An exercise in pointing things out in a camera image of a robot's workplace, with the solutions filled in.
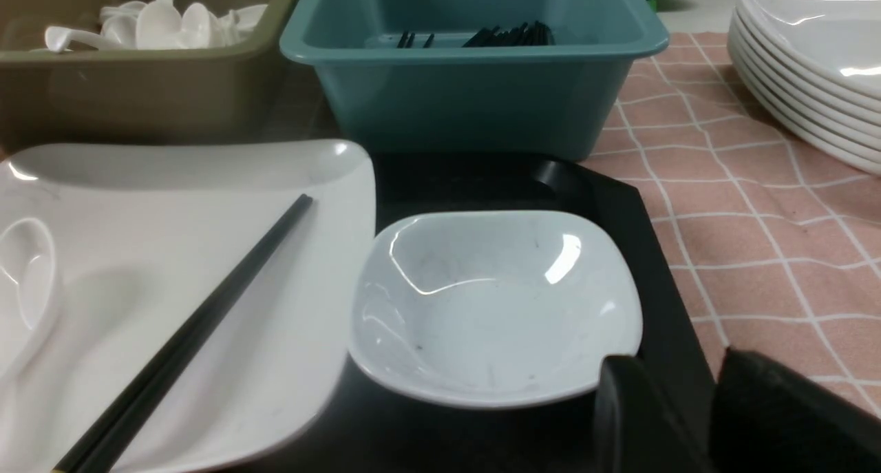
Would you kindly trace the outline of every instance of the white plate stack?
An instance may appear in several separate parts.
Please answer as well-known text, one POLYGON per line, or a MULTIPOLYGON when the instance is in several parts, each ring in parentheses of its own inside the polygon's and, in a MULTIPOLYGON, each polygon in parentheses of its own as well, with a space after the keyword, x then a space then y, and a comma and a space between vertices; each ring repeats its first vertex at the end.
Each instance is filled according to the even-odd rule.
POLYGON ((881 175, 881 0, 737 0, 729 52, 794 134, 881 175))

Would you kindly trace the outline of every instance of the pink tablecloth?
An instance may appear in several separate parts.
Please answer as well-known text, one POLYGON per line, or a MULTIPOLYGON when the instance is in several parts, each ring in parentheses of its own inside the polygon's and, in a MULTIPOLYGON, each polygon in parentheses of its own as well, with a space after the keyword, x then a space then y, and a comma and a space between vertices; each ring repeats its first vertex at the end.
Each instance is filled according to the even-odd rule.
POLYGON ((726 40, 637 62, 585 165, 641 191, 714 370, 759 350, 881 416, 881 178, 781 129, 726 40))

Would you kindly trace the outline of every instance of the square plate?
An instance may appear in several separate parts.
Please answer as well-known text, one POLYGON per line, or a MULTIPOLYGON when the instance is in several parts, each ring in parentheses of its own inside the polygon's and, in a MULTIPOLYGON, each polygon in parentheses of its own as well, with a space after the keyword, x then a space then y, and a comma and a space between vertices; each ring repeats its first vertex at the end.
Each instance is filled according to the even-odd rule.
POLYGON ((375 226, 374 171, 342 140, 60 144, 0 163, 0 229, 47 222, 66 300, 0 395, 0 471, 48 471, 296 197, 315 203, 114 471, 203 470, 295 438, 346 362, 375 226))

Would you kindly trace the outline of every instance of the blue plastic bin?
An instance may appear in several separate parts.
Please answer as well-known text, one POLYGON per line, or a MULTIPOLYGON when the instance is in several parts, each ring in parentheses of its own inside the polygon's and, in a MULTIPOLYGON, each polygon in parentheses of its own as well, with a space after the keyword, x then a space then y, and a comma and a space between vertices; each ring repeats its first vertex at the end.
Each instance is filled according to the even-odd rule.
POLYGON ((314 65, 343 133, 368 150, 581 160, 633 59, 668 41, 646 0, 299 0, 281 50, 314 65), (537 20, 556 44, 461 48, 481 28, 537 20), (397 49, 403 31, 412 49, 397 49))

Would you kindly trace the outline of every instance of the plastic bin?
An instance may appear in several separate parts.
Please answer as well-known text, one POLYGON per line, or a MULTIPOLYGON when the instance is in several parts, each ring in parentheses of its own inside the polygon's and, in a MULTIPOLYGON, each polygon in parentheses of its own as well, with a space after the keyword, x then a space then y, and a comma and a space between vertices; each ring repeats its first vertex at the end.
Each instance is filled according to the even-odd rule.
POLYGON ((369 150, 581 160, 633 59, 667 42, 646 0, 300 0, 281 50, 315 66, 343 133, 369 150), (460 47, 536 19, 555 45, 460 47), (405 30, 414 47, 397 49, 405 30))
POLYGON ((215 14, 268 3, 252 37, 167 52, 31 52, 47 25, 98 30, 101 6, 127 0, 0 0, 0 141, 227 137, 260 124, 286 60, 277 41, 296 0, 201 1, 215 14))

